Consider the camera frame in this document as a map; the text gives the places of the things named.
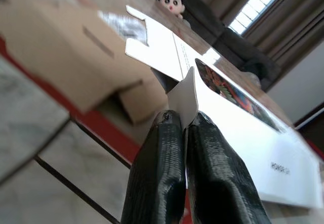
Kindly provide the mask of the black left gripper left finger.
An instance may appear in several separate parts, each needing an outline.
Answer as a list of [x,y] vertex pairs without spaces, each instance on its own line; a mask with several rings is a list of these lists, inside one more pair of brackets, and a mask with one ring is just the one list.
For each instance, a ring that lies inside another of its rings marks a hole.
[[121,223],[180,223],[185,157],[179,114],[157,114],[129,174]]

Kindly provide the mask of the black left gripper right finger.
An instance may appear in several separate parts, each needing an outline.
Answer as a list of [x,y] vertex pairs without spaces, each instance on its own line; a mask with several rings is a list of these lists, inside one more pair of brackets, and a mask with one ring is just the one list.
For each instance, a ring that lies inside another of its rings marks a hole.
[[187,129],[186,165],[193,223],[270,223],[244,161],[203,112]]

